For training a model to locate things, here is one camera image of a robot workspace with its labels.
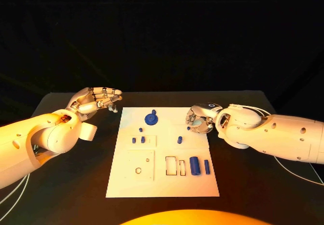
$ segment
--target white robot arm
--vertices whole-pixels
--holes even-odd
[[[0,189],[68,152],[78,138],[92,141],[97,126],[84,121],[101,108],[117,112],[112,103],[121,100],[120,95],[111,88],[85,88],[65,109],[0,127]],[[36,153],[33,145],[40,147]]]
[[[189,127],[189,130],[209,133],[215,124],[218,136],[235,148],[246,149],[251,146],[261,153],[279,158],[324,164],[323,122],[271,115],[252,106],[230,104],[223,109],[215,103],[192,107],[186,124],[192,125],[196,119],[202,121],[202,125]]]

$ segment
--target table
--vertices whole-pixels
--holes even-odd
[[[48,94],[33,116],[65,108],[72,95]],[[278,225],[324,221],[324,187],[292,176],[272,156],[252,148],[235,149],[218,138],[216,130],[207,139],[220,197],[105,198],[122,107],[190,107],[210,101],[223,107],[233,103],[275,113],[261,91],[127,92],[122,98],[117,102],[118,113],[99,110],[86,121],[98,126],[94,141],[79,139],[72,150],[30,174],[25,194],[4,224],[114,225],[180,209],[220,210]],[[318,181],[308,163],[281,162],[301,176]],[[12,189],[9,186],[0,194]],[[0,215],[19,193],[2,205]]]

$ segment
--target oval hole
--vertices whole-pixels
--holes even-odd
[[[16,140],[12,142],[12,144],[13,144],[13,146],[14,146],[14,148],[16,148],[16,149],[19,149],[19,148],[20,148],[20,146],[19,146],[19,142],[17,142]]]

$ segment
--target robotic hand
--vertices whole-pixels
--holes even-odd
[[[78,139],[92,141],[97,126],[85,123],[98,109],[117,112],[121,91],[85,88],[65,109],[0,127],[0,189],[36,170],[49,159],[68,152]]]
[[[186,124],[200,120],[196,133],[209,133],[213,125],[218,136],[235,148],[249,146],[279,158],[324,164],[324,123],[294,116],[271,115],[252,106],[230,104],[223,109],[215,103],[196,104],[187,112]]]

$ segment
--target white paper sheet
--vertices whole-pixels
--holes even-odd
[[[157,111],[158,122],[150,126],[144,122],[144,117],[153,109]],[[186,129],[184,118],[189,109],[166,107],[122,109],[107,198],[219,196],[206,134],[193,133]],[[141,143],[141,136],[146,137],[146,143]],[[182,144],[177,143],[179,136],[183,137]],[[133,137],[137,138],[135,144],[131,142]],[[176,157],[177,175],[166,175],[166,157],[170,156]],[[199,158],[197,176],[193,176],[190,171],[192,156]],[[209,160],[209,175],[205,159]],[[179,160],[184,160],[186,176],[180,176]]]

